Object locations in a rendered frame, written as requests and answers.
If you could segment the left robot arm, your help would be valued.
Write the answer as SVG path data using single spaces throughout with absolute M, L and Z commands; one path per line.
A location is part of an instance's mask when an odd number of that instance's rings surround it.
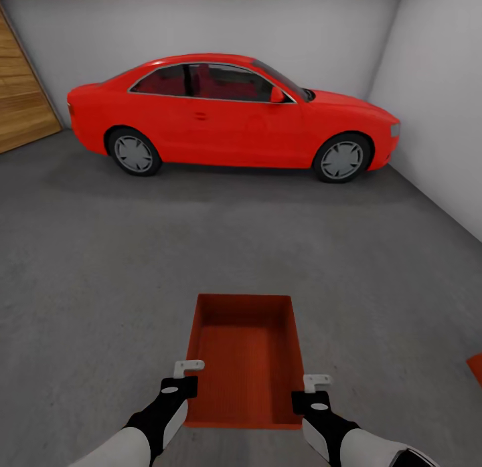
M 174 378 L 164 378 L 158 399 L 98 449 L 68 467 L 152 467 L 187 416 L 187 398 L 197 397 L 198 376 L 184 371 L 204 369 L 204 361 L 177 361 Z

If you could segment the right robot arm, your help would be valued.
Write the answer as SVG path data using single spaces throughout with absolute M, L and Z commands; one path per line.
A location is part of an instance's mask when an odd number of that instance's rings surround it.
M 327 374 L 304 375 L 304 391 L 291 393 L 293 412 L 302 420 L 306 441 L 331 467 L 441 467 L 408 444 L 386 440 L 331 413 L 326 391 L 315 387 L 333 385 Z

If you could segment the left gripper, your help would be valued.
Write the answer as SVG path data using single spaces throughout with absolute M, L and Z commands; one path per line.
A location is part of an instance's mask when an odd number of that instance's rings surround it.
M 183 379 L 164 378 L 161 382 L 161 390 L 168 385 L 175 385 L 176 383 L 185 389 L 185 398 L 197 397 L 198 376 L 185 377 Z

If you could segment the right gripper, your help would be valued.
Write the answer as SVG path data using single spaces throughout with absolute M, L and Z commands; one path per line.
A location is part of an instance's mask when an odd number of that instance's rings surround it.
M 305 393 L 304 391 L 294 391 L 291 393 L 293 412 L 305 415 L 305 403 L 308 400 L 321 400 L 331 409 L 329 396 L 326 391 L 315 391 L 315 393 Z

